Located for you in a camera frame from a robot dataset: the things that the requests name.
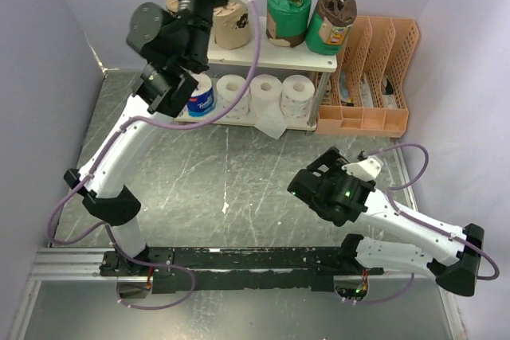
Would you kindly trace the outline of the beige roll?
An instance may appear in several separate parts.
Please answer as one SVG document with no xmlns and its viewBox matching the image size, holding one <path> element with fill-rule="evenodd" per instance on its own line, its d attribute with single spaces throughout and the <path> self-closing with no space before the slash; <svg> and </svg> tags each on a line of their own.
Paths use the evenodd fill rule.
<svg viewBox="0 0 510 340">
<path fill-rule="evenodd" d="M 179 11 L 179 0 L 165 0 L 165 5 L 171 14 L 176 14 Z"/>
</svg>

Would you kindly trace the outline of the beige roll cloud print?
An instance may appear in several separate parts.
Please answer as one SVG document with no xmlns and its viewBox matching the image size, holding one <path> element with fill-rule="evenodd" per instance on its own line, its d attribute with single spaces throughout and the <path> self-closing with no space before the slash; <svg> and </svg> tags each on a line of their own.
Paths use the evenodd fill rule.
<svg viewBox="0 0 510 340">
<path fill-rule="evenodd" d="M 233 50 L 247 45 L 251 38 L 247 6 L 229 2 L 215 8 L 212 35 L 215 44 L 223 49 Z"/>
</svg>

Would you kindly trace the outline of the white roll pink dots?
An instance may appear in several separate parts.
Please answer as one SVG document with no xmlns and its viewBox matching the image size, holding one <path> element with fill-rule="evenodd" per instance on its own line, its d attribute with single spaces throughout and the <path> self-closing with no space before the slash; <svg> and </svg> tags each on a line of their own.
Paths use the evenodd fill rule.
<svg viewBox="0 0 510 340">
<path fill-rule="evenodd" d="M 216 83 L 217 107 L 226 109 L 244 88 L 245 79 L 239 75 L 224 75 Z M 250 93 L 247 90 L 240 101 L 226 115 L 230 119 L 239 119 L 249 113 Z"/>
<path fill-rule="evenodd" d="M 280 109 L 289 119 L 303 119 L 308 115 L 315 87 L 312 81 L 302 75 L 288 76 L 282 83 Z"/>
</svg>

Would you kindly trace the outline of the plain white toilet roll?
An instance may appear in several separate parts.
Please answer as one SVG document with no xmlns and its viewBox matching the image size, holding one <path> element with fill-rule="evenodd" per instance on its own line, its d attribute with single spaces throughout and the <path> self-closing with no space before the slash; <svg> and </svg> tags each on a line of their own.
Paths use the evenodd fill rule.
<svg viewBox="0 0 510 340">
<path fill-rule="evenodd" d="M 272 139 L 279 139 L 287 129 L 287 121 L 280 108 L 282 83 L 275 76 L 255 76 L 249 86 L 250 111 L 255 128 Z"/>
</svg>

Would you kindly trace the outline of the blue Tempo roll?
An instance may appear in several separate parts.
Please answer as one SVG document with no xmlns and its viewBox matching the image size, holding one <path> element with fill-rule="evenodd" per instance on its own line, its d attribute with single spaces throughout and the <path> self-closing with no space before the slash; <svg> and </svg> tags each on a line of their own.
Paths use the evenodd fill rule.
<svg viewBox="0 0 510 340">
<path fill-rule="evenodd" d="M 193 74 L 198 85 L 187 102 L 188 114 L 192 117 L 201 117 L 211 111 L 215 106 L 214 86 L 212 80 L 205 73 Z"/>
</svg>

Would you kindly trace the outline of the green brown roll orange label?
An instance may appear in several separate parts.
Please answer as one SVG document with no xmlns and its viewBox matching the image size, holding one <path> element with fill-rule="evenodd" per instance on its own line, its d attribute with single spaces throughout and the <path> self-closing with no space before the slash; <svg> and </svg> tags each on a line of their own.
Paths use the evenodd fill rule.
<svg viewBox="0 0 510 340">
<path fill-rule="evenodd" d="M 320 55 L 337 55 L 356 17 L 356 0 L 317 0 L 305 37 L 308 49 Z"/>
</svg>

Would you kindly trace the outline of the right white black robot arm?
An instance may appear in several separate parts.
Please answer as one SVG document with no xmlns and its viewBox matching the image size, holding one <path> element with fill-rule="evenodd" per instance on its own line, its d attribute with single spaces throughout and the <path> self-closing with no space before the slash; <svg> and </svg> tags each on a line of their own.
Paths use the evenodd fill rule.
<svg viewBox="0 0 510 340">
<path fill-rule="evenodd" d="M 479 281 L 485 231 L 476 224 L 451 225 L 392 201 L 377 189 L 383 163 L 374 155 L 349 162 L 337 147 L 298 171 L 288 191 L 321 219 L 375 225 L 400 238 L 384 244 L 364 238 L 338 255 L 350 275 L 361 268 L 389 268 L 428 276 L 455 295 L 471 297 Z"/>
</svg>

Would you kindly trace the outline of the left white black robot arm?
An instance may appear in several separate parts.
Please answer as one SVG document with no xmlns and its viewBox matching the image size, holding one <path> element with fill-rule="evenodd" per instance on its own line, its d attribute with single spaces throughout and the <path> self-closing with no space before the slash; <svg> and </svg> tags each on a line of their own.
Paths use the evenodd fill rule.
<svg viewBox="0 0 510 340">
<path fill-rule="evenodd" d="M 103 144 L 80 169 L 64 175 L 94 217 L 105 221 L 124 251 L 120 266 L 129 275 L 147 270 L 148 250 L 137 214 L 141 204 L 125 186 L 134 162 L 157 134 L 157 123 L 169 123 L 186 106 L 208 68 L 207 51 L 215 6 L 225 0 L 178 0 L 171 14 L 153 2 L 138 6 L 131 16 L 127 45 L 147 64 L 132 88 L 123 113 Z"/>
</svg>

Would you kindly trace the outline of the white two-tier shelf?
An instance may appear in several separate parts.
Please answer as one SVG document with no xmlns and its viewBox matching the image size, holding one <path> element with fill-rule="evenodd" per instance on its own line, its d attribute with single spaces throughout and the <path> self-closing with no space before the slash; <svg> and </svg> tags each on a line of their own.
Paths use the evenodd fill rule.
<svg viewBox="0 0 510 340">
<path fill-rule="evenodd" d="M 241 48 L 228 50 L 216 45 L 214 40 L 210 39 L 208 50 L 209 63 L 248 68 L 252 64 L 255 48 L 254 40 Z M 281 47 L 273 45 L 263 35 L 257 68 L 263 73 L 270 73 L 273 70 L 319 72 L 323 75 L 323 78 L 318 84 L 318 89 L 324 92 L 330 75 L 337 69 L 337 61 L 333 56 L 321 56 L 311 52 L 305 43 L 294 48 Z M 321 101 L 313 98 L 311 109 L 307 115 L 303 119 L 289 119 L 287 121 L 288 129 L 314 131 L 316 129 L 320 105 Z"/>
</svg>

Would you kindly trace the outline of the orange plastic file organizer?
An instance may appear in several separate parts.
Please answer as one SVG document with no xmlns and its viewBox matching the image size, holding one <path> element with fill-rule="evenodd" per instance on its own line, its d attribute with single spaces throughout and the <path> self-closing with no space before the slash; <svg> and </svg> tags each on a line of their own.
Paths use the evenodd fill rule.
<svg viewBox="0 0 510 340">
<path fill-rule="evenodd" d="M 326 83 L 315 133 L 402 137 L 409 118 L 403 82 L 418 41 L 411 18 L 357 17 Z"/>
</svg>

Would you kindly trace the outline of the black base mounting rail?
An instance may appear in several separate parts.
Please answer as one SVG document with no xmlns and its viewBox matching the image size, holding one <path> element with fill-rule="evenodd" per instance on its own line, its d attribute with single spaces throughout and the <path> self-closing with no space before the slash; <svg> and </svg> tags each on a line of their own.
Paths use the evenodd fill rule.
<svg viewBox="0 0 510 340">
<path fill-rule="evenodd" d="M 196 248 L 154 247 L 148 250 L 153 268 L 152 291 L 186 291 L 191 279 L 167 263 L 185 267 L 195 277 L 197 291 L 293 289 L 334 291 L 344 276 L 360 277 L 367 269 L 350 245 L 340 247 Z"/>
</svg>

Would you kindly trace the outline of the aluminium frame rail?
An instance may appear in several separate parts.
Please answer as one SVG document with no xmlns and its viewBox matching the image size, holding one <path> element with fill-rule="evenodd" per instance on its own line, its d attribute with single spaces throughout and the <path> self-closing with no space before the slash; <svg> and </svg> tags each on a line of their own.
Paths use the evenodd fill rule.
<svg viewBox="0 0 510 340">
<path fill-rule="evenodd" d="M 34 258 L 31 281 L 102 280 L 100 265 L 107 248 L 43 248 Z"/>
</svg>

